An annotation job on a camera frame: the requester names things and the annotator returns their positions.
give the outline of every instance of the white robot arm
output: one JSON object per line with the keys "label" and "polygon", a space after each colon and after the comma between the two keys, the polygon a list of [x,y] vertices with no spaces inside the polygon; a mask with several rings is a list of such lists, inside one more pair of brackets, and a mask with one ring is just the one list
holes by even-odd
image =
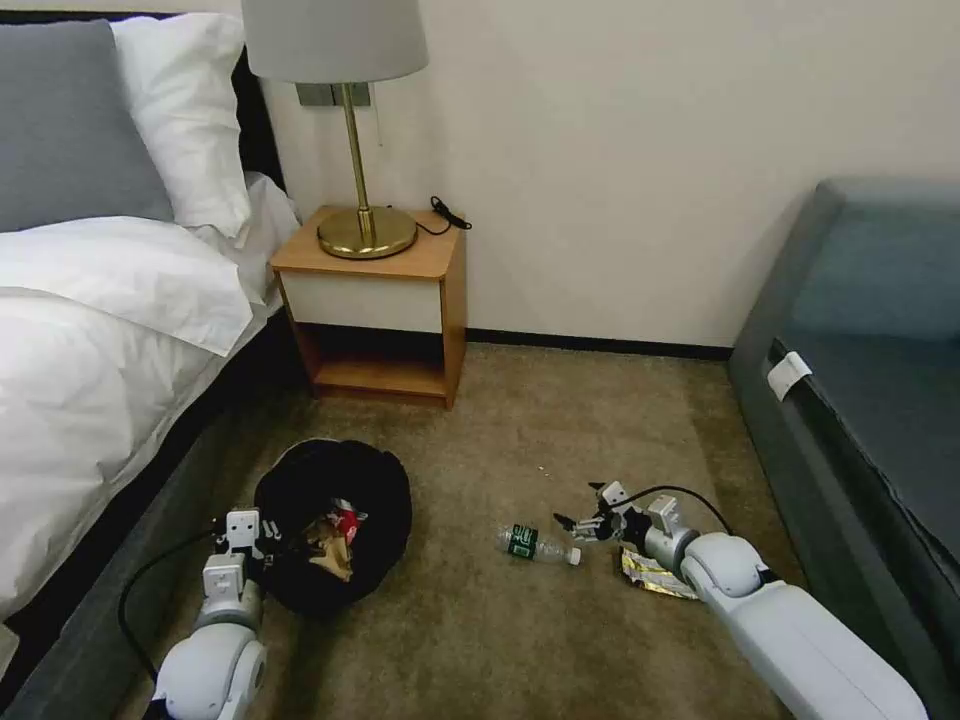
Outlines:
{"label": "white robot arm", "polygon": [[906,680],[813,597],[771,572],[749,542],[685,527],[670,495],[640,510],[619,482],[597,489],[597,516],[556,516],[560,524],[579,540],[632,542],[692,587],[798,720],[927,718]]}
{"label": "white robot arm", "polygon": [[245,577],[256,557],[260,514],[228,513],[223,554],[203,568],[204,601],[193,634],[164,658],[148,717],[243,720],[263,679],[266,649],[257,640],[261,598]]}

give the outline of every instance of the white lampshade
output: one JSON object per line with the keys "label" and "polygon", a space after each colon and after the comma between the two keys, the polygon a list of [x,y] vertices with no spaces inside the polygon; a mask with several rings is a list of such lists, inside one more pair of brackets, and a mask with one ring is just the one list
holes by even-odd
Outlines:
{"label": "white lampshade", "polygon": [[427,64],[417,0],[243,0],[243,22],[261,77],[375,82]]}

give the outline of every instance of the sofa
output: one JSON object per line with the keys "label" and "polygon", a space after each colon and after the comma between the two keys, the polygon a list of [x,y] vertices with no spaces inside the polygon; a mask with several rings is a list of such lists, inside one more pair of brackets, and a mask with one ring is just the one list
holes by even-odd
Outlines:
{"label": "sofa", "polygon": [[821,183],[730,376],[811,592],[960,717],[960,183]]}

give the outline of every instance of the wall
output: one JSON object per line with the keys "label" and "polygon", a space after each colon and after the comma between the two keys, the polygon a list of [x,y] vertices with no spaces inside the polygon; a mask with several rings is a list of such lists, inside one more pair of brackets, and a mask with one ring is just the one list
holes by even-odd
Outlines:
{"label": "wall", "polygon": [[[361,141],[372,199],[474,222],[473,327],[730,344],[819,178],[960,176],[950,0],[421,6],[432,63]],[[267,93],[301,210],[349,202],[339,112]]]}

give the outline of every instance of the nightstand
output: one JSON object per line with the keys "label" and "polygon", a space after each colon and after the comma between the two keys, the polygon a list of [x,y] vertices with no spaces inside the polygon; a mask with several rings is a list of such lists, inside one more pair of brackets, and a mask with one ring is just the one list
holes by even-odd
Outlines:
{"label": "nightstand", "polygon": [[[345,260],[317,242],[320,208],[270,264],[315,394],[375,396],[450,409],[466,349],[464,234],[419,231],[411,248]],[[411,213],[431,230],[446,221]]]}

